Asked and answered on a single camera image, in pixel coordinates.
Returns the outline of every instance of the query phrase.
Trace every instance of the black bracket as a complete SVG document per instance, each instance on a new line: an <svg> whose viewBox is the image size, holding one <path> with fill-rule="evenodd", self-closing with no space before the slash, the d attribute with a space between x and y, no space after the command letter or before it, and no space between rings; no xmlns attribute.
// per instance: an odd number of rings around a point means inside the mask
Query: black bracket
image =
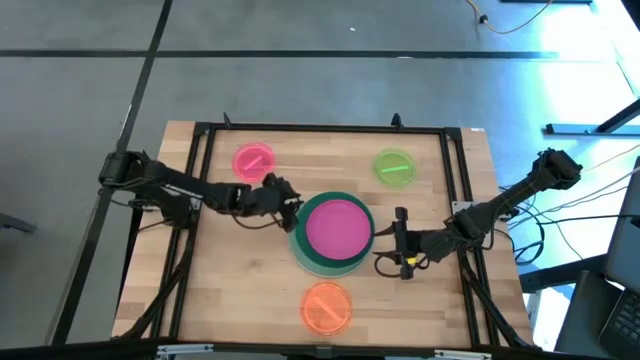
<svg viewBox="0 0 640 360"><path fill-rule="evenodd" d="M193 136L200 137L206 134L210 127L211 123L197 122L196 126L193 128Z"/></svg>
<svg viewBox="0 0 640 360"><path fill-rule="evenodd" d="M453 141L462 141L462 131L460 128L444 128L445 134L451 138Z"/></svg>
<svg viewBox="0 0 640 360"><path fill-rule="evenodd" d="M229 116L227 116L227 113L223 112L222 117L224 118L224 124L227 126L227 130L231 130L231 119L229 119Z"/></svg>
<svg viewBox="0 0 640 360"><path fill-rule="evenodd" d="M332 346L316 346L316 358L318 359L333 358L333 347Z"/></svg>
<svg viewBox="0 0 640 360"><path fill-rule="evenodd" d="M404 125L402 125L402 118L400 117L400 114L393 114L393 118L391 119L391 126L396 128L396 130L400 130L404 127Z"/></svg>

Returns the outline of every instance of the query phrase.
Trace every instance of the gray floor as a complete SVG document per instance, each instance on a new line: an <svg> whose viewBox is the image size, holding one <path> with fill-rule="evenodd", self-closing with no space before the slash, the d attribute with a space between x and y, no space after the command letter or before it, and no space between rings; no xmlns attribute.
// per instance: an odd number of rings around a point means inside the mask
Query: gray floor
<svg viewBox="0 0 640 360"><path fill-rule="evenodd" d="M541 6L477 3L500 28L521 23ZM161 0L43 4L0 3L0 49L146 49L162 7ZM501 184L521 178L537 151L549 146L588 167L637 140L549 138L542 126L601 122L635 96L591 9L549 10L501 37L477 28L463 0L176 1L161 49L509 50L563 57L159 59L130 148L155 156L167 121L220 121L223 111L239 122L379 125L399 112L407 125L485 128ZM0 232L0 347L45 342L96 198L98 171L118 138L141 66L141 59L0 58L0 212L39 226L33 235ZM607 183L627 172L633 158L594 171L562 196L572 199ZM614 196L583 211L615 213L620 200ZM538 201L544 208L559 200L545 194ZM72 341L109 336L127 216L110 209ZM583 256L596 255L606 251L612 224L593 224L590 236L583 226L567 224L565 233ZM518 229L516 241L536 240L533 230ZM549 229L535 265L574 259Z"/></svg>

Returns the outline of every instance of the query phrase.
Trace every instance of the black cable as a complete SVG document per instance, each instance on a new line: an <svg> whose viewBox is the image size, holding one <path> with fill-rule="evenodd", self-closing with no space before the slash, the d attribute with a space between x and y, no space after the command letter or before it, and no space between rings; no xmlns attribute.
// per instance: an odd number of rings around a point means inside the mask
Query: black cable
<svg viewBox="0 0 640 360"><path fill-rule="evenodd" d="M376 271L376 273L382 277L386 277L389 279L395 279L395 278L399 278L400 277L400 273L397 274L387 274L382 272L382 270L380 270L380 268L378 268L378 263L380 262L380 260L383 258L382 255L378 255L378 257L376 258L376 260L373 262L373 269Z"/></svg>
<svg viewBox="0 0 640 360"><path fill-rule="evenodd" d="M549 222L544 222L544 223L540 223L540 225L551 225L551 224L557 224L557 223L561 223L561 222L565 222L565 221L574 221L574 220L591 220L591 219L606 219L606 218L635 218L635 217L640 217L639 214L618 214L618 215L596 215L596 216L584 216L584 217L577 217L577 218L567 218L567 219L560 219L560 220L553 220L553 221L549 221Z"/></svg>
<svg viewBox="0 0 640 360"><path fill-rule="evenodd" d="M242 222L240 222L240 220L238 220L238 217L236 217L234 214L231 214L231 218L233 218L233 221L236 222L236 224L240 225L240 227L243 227L245 229L249 229L249 230L260 230L260 229L264 229L264 228L268 228L269 226L272 225L278 225L280 227L282 227L282 221L276 219L276 217L273 214L270 214L273 217L273 221L270 223L266 223L264 225L258 225L258 226L251 226L251 225L246 225Z"/></svg>
<svg viewBox="0 0 640 360"><path fill-rule="evenodd" d="M511 235L507 234L506 231L502 231L500 229L495 229L496 232L499 232L500 234L504 235L507 239L509 239L509 241L511 241L511 249L513 250L513 252L516 252L516 243L515 241L513 241L513 238L511 237Z"/></svg>
<svg viewBox="0 0 640 360"><path fill-rule="evenodd" d="M390 278L390 279L395 279L395 278L399 278L401 276L400 273L397 274L387 274L385 272L382 272L382 270L380 270L380 268L378 267L378 263L380 262L380 260L384 258L384 256L382 255L378 255L378 257L376 258L376 260L373 262L373 269L376 271L376 273L382 277L386 277L386 278ZM429 265L431 265L431 260L429 260L427 258L427 256L423 256L422 259L420 259L420 261L416 262L416 264L414 266L412 266L412 270L415 269L420 269L420 270L426 270L427 268L429 268Z"/></svg>
<svg viewBox="0 0 640 360"><path fill-rule="evenodd" d="M515 257L516 265L518 266L530 265L534 261L536 261L540 257L540 255L542 255L542 251L544 250L545 232L544 232L544 228L542 227L542 223L540 223L540 220L538 220L538 217L536 215L533 215L531 211L524 209L520 206L516 206L516 208L531 215L533 219L536 221L536 225L538 225L538 229L540 230L540 240L533 242L523 248L514 250L514 253L517 253ZM535 255L531 259L518 261L518 259L522 256L522 254L524 254L527 250L533 248L534 246L538 246L538 251L536 251Z"/></svg>
<svg viewBox="0 0 640 360"><path fill-rule="evenodd" d="M624 190L624 189L626 189L626 188L627 188L627 186L623 186L623 187L621 187L620 189L613 190L613 191L610 191L610 192L608 192L608 193L600 194L600 195L598 195L598 196L594 197L593 199L586 199L586 200L578 201L578 202L577 202L577 203L575 203L575 204L571 204L571 205L563 206L563 207L562 207L562 209L568 209L568 208L570 208L570 207L574 207L574 206L577 206L577 205L580 205L580 204L584 204L584 203L587 203L587 202L590 202L590 201L593 201L593 200L597 200L597 199L599 199L599 198L601 198L601 197L603 197L603 196L607 196L607 195L615 194L615 193L617 193L617 192L619 192L619 191L622 191L622 190Z"/></svg>
<svg viewBox="0 0 640 360"><path fill-rule="evenodd" d="M537 211L538 213L540 213L540 210L538 210L537 207L534 206L533 209L535 211ZM545 218L545 219L547 219L549 221L553 221L553 219L551 219L550 217L548 217L545 214L540 214L539 216L542 216L543 218ZM564 236L564 232L562 231L562 228L560 227L560 224L555 224L555 225L558 228L558 232L560 232L560 236L562 237L562 240L564 240L564 243L567 244L569 249L571 249L571 251L573 251L573 253L576 254L576 256L580 258L580 260L584 260L582 255L580 255L580 253L578 251L576 251L576 249L574 249L573 246L571 246L571 243L569 242L569 240L567 240L567 237Z"/></svg>
<svg viewBox="0 0 640 360"><path fill-rule="evenodd" d="M154 226L164 225L164 224L167 224L169 222L170 222L169 220L162 220L162 221L158 221L157 223L153 223L153 224L150 224L150 225L143 226L143 227L138 229L138 234L141 233L142 231L150 229L150 228L152 228Z"/></svg>
<svg viewBox="0 0 640 360"><path fill-rule="evenodd" d="M131 205L129 205L129 204L125 204L125 203L120 202L120 201L118 201L118 200L111 199L110 201L111 201L112 203L114 203L114 204L116 204L116 205L120 205L120 206L122 206L122 207L128 207L128 208L130 208L130 207L131 207Z"/></svg>

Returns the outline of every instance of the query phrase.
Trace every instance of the cable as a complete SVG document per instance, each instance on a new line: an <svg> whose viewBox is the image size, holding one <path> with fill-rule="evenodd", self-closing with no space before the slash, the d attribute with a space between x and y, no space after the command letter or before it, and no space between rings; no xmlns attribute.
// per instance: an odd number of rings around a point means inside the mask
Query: cable
<svg viewBox="0 0 640 360"><path fill-rule="evenodd" d="M515 241L513 241L513 238L511 237L511 235L507 234L506 231L502 231L500 229L495 229L495 231L504 235L507 239L509 239L509 241L511 241L511 249L513 250L513 252L516 252L516 243Z"/></svg>
<svg viewBox="0 0 640 360"><path fill-rule="evenodd" d="M542 215L542 214L546 214L546 213L548 213L548 212L556 212L556 211L559 211L559 210L561 210L561 209L567 208L567 207L569 207L569 205L573 205L574 203L580 202L580 201L584 200L585 198L588 198L589 196L593 196L593 195L595 195L595 194L597 194L597 193L599 193L599 192L601 192L601 191L603 191L603 190L605 190L605 189L607 189L607 188L609 188L609 187L611 187L611 186L613 186L613 185L615 185L615 184L619 183L620 181L622 181L622 180L626 179L627 177L629 177L629 176L631 176L631 175L635 174L635 173L636 173L636 172L638 172L638 171L640 171L640 166L638 166L637 168L635 168L635 169L631 170L631 172L629 172L629 173L628 173L628 174L626 174L626 175L623 175L622 177L618 178L617 180L615 180L614 182L610 183L609 185L606 185L606 186L604 186L604 187L602 187L602 188L600 188L600 189L598 189L598 190L596 190L596 191L593 191L592 193L590 193L590 194L588 194L588 195L585 195L585 196L583 196L583 197L581 197L581 198L578 198L578 199L575 199L575 200L571 200L571 201L569 201L569 202L567 202L567 203L564 203L564 204L562 204L562 205L558 205L558 206L555 206L555 207L553 207L553 208L550 208L550 209L547 209L547 210L541 211L541 212L539 212L539 213L538 213L538 214L536 214L536 215ZM526 221L528 221L528 220L530 220L530 219L531 219L531 217L528 217L528 218L522 219L522 220L520 220L519 222L517 222L515 225L513 225L512 227L510 227L509 229L514 229L515 227L519 226L520 224L522 224L522 223L524 223L524 222L526 222Z"/></svg>
<svg viewBox="0 0 640 360"><path fill-rule="evenodd" d="M382 258L385 258L385 256L383 256L384 254L389 254L389 253L393 253L393 251L389 251L387 253L376 253L378 255L378 257L376 258L376 260L373 262L373 269L376 271L376 273L382 277L386 277L389 279L396 279L402 276L401 273L397 273L397 274L387 274L385 272L382 272L382 270L380 270L380 268L378 267L378 263L380 262L380 260ZM414 266L411 267L411 270L415 270L415 269L420 269L420 270L426 270L427 268L429 268L429 265L431 265L431 260L429 260L427 258L427 256L423 256L422 259L420 259L420 261L416 262L416 264Z"/></svg>
<svg viewBox="0 0 640 360"><path fill-rule="evenodd" d="M542 217L547 219L547 220L549 220L549 221L553 221L553 219L551 219L547 215L542 215ZM578 256L580 258L580 260L584 260L582 255L580 255L580 253L578 251L576 251L576 249L574 249L573 246L571 246L571 243L569 242L569 240L567 240L567 237L564 236L564 232L562 231L562 228L560 227L560 224L556 224L556 227L558 228L558 232L560 232L560 236L562 237L562 240L564 240L564 243L567 244L569 249L571 249L571 251L573 251L573 253L576 254L576 256Z"/></svg>
<svg viewBox="0 0 640 360"><path fill-rule="evenodd" d="M145 231L145 230L147 230L147 229L150 229L150 228L152 228L154 226L164 225L164 224L166 224L168 222L169 222L168 220L162 220L162 221L158 221L157 223L153 223L153 224L150 224L150 225L143 226L140 229L138 229L138 234L143 232L143 231Z"/></svg>
<svg viewBox="0 0 640 360"><path fill-rule="evenodd" d="M544 223L540 223L540 225L551 225L551 224L557 224L560 222L565 222L565 221L575 221L575 220L591 220L591 219L606 219L606 218L640 218L640 214L618 214L618 215L596 215L596 216L584 216L584 217L577 217L577 218L566 218L566 219L560 219L560 220L553 220L550 222L544 222Z"/></svg>
<svg viewBox="0 0 640 360"><path fill-rule="evenodd" d="M637 149L637 148L639 148L639 147L640 147L640 145L636 145L636 146L632 147L631 149L629 149L629 150L627 150L627 151L623 151L623 152L621 152L620 154L618 154L618 155L616 155L616 156L614 156L614 157L610 157L610 158L608 158L607 160L605 160L605 161L603 161L603 162L599 163L598 165L595 165L595 166L592 166L592 167L588 168L587 170L583 171L583 173L584 173L584 174L586 174L586 173L588 173L589 171L594 170L594 169L596 169L596 168L598 168L598 167L600 167L600 166L602 166L602 165L604 165L604 164L608 163L609 161L611 161L611 160L613 160L613 159L616 159L616 158L618 158L618 157L620 157L620 156L622 156L622 155L624 155L624 154L630 153L630 152L632 152L633 150L635 150L635 149Z"/></svg>
<svg viewBox="0 0 640 360"><path fill-rule="evenodd" d="M578 205L580 205L580 204L588 203L588 202L590 202L590 201L597 200L597 199L599 199L599 198L601 198L601 197L603 197L603 196L607 196L607 195L615 194L615 193L617 193L617 192L619 192L619 191L622 191L622 190L624 190L624 189L626 189L626 188L627 188L627 186L623 186L623 187L621 187L620 189L617 189L617 190L614 190L614 191L611 191L611 192L608 192L608 193L600 194L600 195L598 195L598 196L594 197L593 199L582 200L582 201L578 201L578 202L577 202L577 203L575 203L575 204L567 205L567 206L565 206L563 209L568 209L568 208L570 208L570 207L574 207L574 206L578 206Z"/></svg>
<svg viewBox="0 0 640 360"><path fill-rule="evenodd" d="M125 204L125 203L120 202L120 201L118 201L118 200L110 199L109 201L111 201L112 203L114 203L114 204L116 204L116 205L120 205L120 206L122 206L122 207L128 207L128 208L130 208L130 207L131 207L129 204Z"/></svg>
<svg viewBox="0 0 640 360"><path fill-rule="evenodd" d="M480 20L479 20L480 23L486 25L487 28L489 28L489 30L491 30L494 33L499 34L499 35L510 34L512 32L518 31L518 30L522 29L523 27L529 25L529 23L531 23L535 18L537 18L540 14L542 14L542 12L545 11L549 7L549 5L551 5L553 3L553 0L549 0L547 2L547 4L542 9L540 9L535 15L533 15L531 17L531 19L525 21L524 24L522 24L522 25L520 25L518 27L515 27L515 28L513 28L511 30L508 30L508 31L498 31L491 24L489 24L489 16L483 14L482 11L480 11L480 9L478 9L478 6L476 6L476 4L472 0L465 0L465 1L467 2L467 4L471 5L471 7L473 8L473 11L480 18Z"/></svg>
<svg viewBox="0 0 640 360"><path fill-rule="evenodd" d="M542 224L536 217L536 215L533 215L529 210L526 210L520 206L516 206L516 208L530 214L535 219L536 225L538 225L538 230L540 230L540 240L533 242L523 248L516 249L514 251L514 253L517 253L515 257L516 265L518 266L530 265L534 261L536 261L540 257L540 255L542 255L542 251L544 250L545 231L544 231L544 228L542 227ZM518 261L518 259L520 258L520 256L522 256L522 254L524 254L527 250L533 248L534 246L538 246L538 250L536 251L536 254L531 259L525 260L525 261Z"/></svg>
<svg viewBox="0 0 640 360"><path fill-rule="evenodd" d="M231 218L233 218L233 221L235 221L236 224L240 225L240 227L243 227L243 228L249 229L249 230L260 230L260 229L264 229L264 228L267 228L269 226L273 226L273 225L276 225L276 224L278 226L280 226L282 224L282 221L276 219L276 217L273 214L271 214L271 217L273 217L273 221L270 222L270 223L266 223L264 225L258 225L258 226L251 226L251 225L246 225L244 223L241 223L240 220L238 220L238 218L235 215L231 214Z"/></svg>

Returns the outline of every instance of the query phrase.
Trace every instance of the dark green bowl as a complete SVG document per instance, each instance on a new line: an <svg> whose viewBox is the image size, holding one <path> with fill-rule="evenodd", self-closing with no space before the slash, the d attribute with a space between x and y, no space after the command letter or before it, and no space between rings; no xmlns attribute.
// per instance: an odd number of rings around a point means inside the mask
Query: dark green bowl
<svg viewBox="0 0 640 360"><path fill-rule="evenodd" d="M298 265L300 265L303 269L307 270L313 275L325 278L336 278L345 276L354 271L358 266L360 266L360 264L364 262L364 258L362 258L360 261L345 267L325 267L317 264L304 255L304 253L300 249L300 245L298 244L298 240L296 239L295 234L295 231L289 233L289 247L291 248L291 252L295 256Z"/></svg>
<svg viewBox="0 0 640 360"><path fill-rule="evenodd" d="M367 215L367 218L369 219L371 236L369 238L369 241L367 242L367 246L365 246L365 248L362 249L362 251L359 252L357 255L349 259L334 260L319 254L317 251L315 251L313 246L311 246L311 243L309 242L309 238L307 237L307 221L309 220L311 213L318 206L330 200L350 201L356 204L360 209L362 209L362 211L364 211L364 213ZM349 195L347 193L337 192L337 191L331 191L331 192L319 194L311 198L309 201L307 201L304 207L302 207L298 211L297 216L298 216L298 226L295 229L295 239L298 242L300 250L302 251L302 253L306 258L323 267L345 268L345 267L354 265L360 262L362 259L364 259L364 257L367 255L367 253L371 250L371 247L373 246L373 234L375 233L373 217L371 216L371 213L369 213L369 209L367 209L366 205L353 195Z"/></svg>

